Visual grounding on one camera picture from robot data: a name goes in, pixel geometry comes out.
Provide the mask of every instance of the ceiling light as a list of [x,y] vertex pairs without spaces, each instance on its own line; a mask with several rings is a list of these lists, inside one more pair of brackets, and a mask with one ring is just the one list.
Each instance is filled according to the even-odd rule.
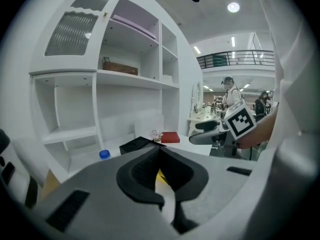
[[235,37],[231,37],[232,47],[236,46]]
[[194,46],[193,48],[196,50],[196,52],[197,52],[198,54],[200,54],[200,53],[201,53],[201,51],[199,50],[199,48],[198,48],[198,47]]
[[240,5],[237,4],[236,2],[229,3],[228,10],[231,13],[236,13],[237,11],[240,10]]

